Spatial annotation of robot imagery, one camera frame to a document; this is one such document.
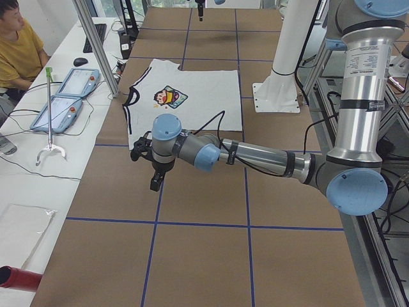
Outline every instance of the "cartoon graphic on shirt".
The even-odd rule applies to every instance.
[[[172,109],[176,109],[187,99],[187,95],[170,86],[165,86],[163,90],[155,94],[153,99],[157,101],[160,106],[169,106]]]

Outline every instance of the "white t-shirt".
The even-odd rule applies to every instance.
[[[179,64],[154,59],[130,87],[123,105],[129,148],[152,130],[154,119],[164,113],[176,115],[183,129],[197,130],[225,110],[221,130],[242,130],[242,112],[237,70],[182,72]],[[217,130],[218,118],[206,130]]]

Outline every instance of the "label on robot arm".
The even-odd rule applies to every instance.
[[[363,76],[388,77],[390,45],[352,48],[346,52],[344,79]]]

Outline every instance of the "keyboard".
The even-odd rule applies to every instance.
[[[104,43],[105,33],[107,31],[107,24],[95,24],[95,29],[96,29],[96,32],[98,33],[98,36],[99,36],[99,38],[101,40],[101,43]],[[91,46],[91,43],[89,42],[88,38],[85,39],[84,49],[82,51],[83,51],[83,53],[91,53],[92,52],[92,46]]]

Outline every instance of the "yellow shirt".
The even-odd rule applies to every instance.
[[[12,88],[10,80],[17,78],[33,81],[42,69],[38,51],[43,42],[27,20],[17,32],[19,38],[12,42],[0,36],[0,87]]]

